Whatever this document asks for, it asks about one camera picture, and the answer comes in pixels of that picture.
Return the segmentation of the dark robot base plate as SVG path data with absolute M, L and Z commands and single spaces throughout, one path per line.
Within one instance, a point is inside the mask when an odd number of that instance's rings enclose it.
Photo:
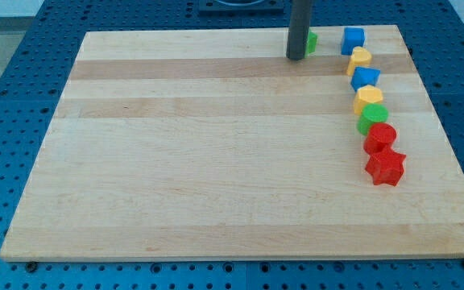
M 200 15 L 283 13 L 283 0 L 197 0 Z

